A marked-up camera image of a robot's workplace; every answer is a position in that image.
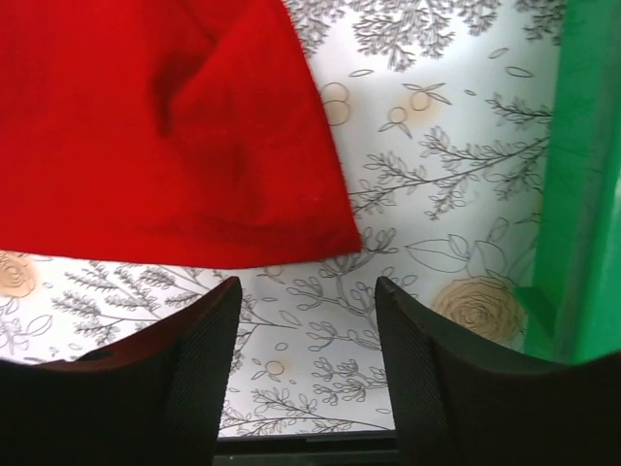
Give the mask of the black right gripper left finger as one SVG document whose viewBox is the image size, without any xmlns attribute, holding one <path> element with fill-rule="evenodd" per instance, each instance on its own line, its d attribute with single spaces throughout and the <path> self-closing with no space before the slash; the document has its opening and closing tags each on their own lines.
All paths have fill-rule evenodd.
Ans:
<svg viewBox="0 0 621 466">
<path fill-rule="evenodd" d="M 2 463 L 212 464 L 242 297 L 230 278 L 75 361 L 3 361 Z"/>
</svg>

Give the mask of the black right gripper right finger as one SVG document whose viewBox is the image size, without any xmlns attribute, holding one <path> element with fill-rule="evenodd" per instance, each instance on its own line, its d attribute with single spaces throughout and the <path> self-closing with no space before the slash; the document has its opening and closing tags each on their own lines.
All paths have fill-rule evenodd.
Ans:
<svg viewBox="0 0 621 466">
<path fill-rule="evenodd" d="M 387 278 L 376 318 L 405 465 L 616 465 L 620 356 L 576 365 L 490 342 Z"/>
</svg>

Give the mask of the red t shirt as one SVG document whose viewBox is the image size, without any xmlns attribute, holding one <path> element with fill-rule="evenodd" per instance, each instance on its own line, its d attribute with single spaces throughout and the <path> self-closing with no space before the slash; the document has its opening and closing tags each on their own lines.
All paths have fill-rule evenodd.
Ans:
<svg viewBox="0 0 621 466">
<path fill-rule="evenodd" d="M 1 246 L 244 269 L 357 252 L 280 1 L 5 1 Z"/>
</svg>

